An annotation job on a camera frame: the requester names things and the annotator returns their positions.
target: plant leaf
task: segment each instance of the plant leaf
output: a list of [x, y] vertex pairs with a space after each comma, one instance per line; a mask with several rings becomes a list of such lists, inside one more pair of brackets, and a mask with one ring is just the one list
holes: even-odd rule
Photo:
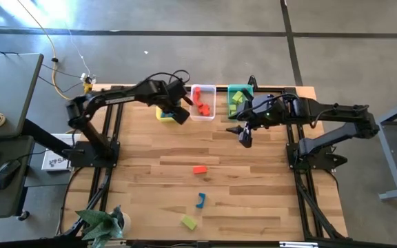
[[76, 211], [76, 214], [79, 215], [86, 223], [94, 226], [99, 225], [99, 223], [103, 222], [105, 219], [112, 220], [111, 216], [104, 211], [82, 210]]
[[105, 244], [110, 240], [111, 236], [106, 234], [102, 235], [96, 239], [94, 239], [93, 244], [91, 245], [92, 248], [103, 248]]
[[89, 232], [91, 232], [96, 226], [95, 225], [90, 225], [89, 227], [85, 228], [84, 230], [82, 230], [82, 234], [86, 235]]
[[99, 225], [97, 225], [92, 231], [87, 233], [82, 238], [82, 240], [97, 238], [102, 235], [108, 234], [111, 231], [113, 225], [114, 224], [112, 224], [111, 222], [108, 223], [107, 221], [104, 221], [104, 222], [100, 223]]
[[113, 238], [123, 238], [122, 228], [119, 226], [116, 218], [113, 218], [113, 227], [109, 235]]
[[118, 220], [119, 226], [121, 227], [121, 229], [123, 229], [123, 226], [125, 225], [125, 220], [123, 219], [120, 205], [113, 209], [113, 212], [110, 214], [110, 216], [116, 218]]

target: wooden tabletop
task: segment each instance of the wooden tabletop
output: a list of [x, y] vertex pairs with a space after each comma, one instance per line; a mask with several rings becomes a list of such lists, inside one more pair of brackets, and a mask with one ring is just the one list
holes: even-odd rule
[[[94, 85], [93, 90], [111, 85]], [[315, 99], [313, 87], [297, 87], [299, 96]], [[106, 108], [97, 111], [93, 125], [101, 132]], [[288, 169], [285, 127], [253, 132], [252, 148], [225, 131], [236, 123], [227, 119], [227, 96], [217, 92], [212, 122], [187, 120], [183, 125], [161, 123], [155, 107], [126, 103], [121, 122], [119, 162], [113, 171], [107, 211], [122, 206], [132, 221], [132, 240], [302, 240], [301, 218], [294, 176]], [[306, 137], [323, 133], [306, 125]], [[194, 175], [195, 165], [206, 174]], [[63, 228], [84, 209], [92, 182], [92, 168], [75, 176], [67, 197]], [[318, 205], [335, 228], [347, 235], [339, 195], [333, 178], [313, 171]], [[196, 208], [199, 193], [205, 206]], [[191, 216], [197, 227], [181, 223]], [[313, 216], [308, 212], [313, 229]]]

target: yellow object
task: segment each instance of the yellow object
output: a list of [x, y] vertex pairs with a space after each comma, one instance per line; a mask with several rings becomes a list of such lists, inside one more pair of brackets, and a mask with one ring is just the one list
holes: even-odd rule
[[93, 88], [92, 83], [83, 82], [83, 93], [84, 94], [87, 94], [88, 92], [90, 92], [92, 88]]
[[243, 93], [240, 92], [240, 91], [237, 91], [237, 92], [235, 93], [235, 95], [232, 97], [232, 101], [233, 101], [235, 104], [242, 103], [242, 102], [243, 102]]
[[189, 216], [185, 215], [182, 219], [182, 223], [185, 224], [189, 229], [194, 230], [197, 224], [196, 222]]
[[162, 110], [159, 107], [156, 107], [156, 118], [163, 123], [174, 121], [172, 117], [162, 117]]

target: blue curved block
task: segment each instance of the blue curved block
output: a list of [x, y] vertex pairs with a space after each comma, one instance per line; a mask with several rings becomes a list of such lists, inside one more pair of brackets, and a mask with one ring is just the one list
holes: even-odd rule
[[204, 204], [205, 204], [205, 193], [198, 193], [198, 196], [201, 197], [201, 203], [197, 204], [196, 207], [197, 208], [203, 208]]

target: white box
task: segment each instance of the white box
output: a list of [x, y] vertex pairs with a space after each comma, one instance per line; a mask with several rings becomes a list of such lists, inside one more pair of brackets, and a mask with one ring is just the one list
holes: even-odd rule
[[[65, 142], [67, 145], [73, 145], [72, 134], [52, 134], [56, 138]], [[77, 142], [80, 139], [80, 134], [74, 135], [74, 142]], [[59, 170], [68, 170], [70, 168], [70, 164], [68, 164], [68, 160], [66, 158], [61, 157], [58, 154], [55, 154], [52, 151], [46, 151], [44, 160], [42, 162], [42, 170], [45, 171], [59, 171]]]
[[210, 106], [210, 115], [200, 115], [197, 106], [193, 105], [190, 106], [190, 117], [193, 121], [212, 121], [215, 118], [217, 88], [215, 87], [215, 85], [194, 84], [191, 86], [191, 100], [194, 100], [194, 91], [197, 87], [200, 87], [201, 89], [201, 102]]

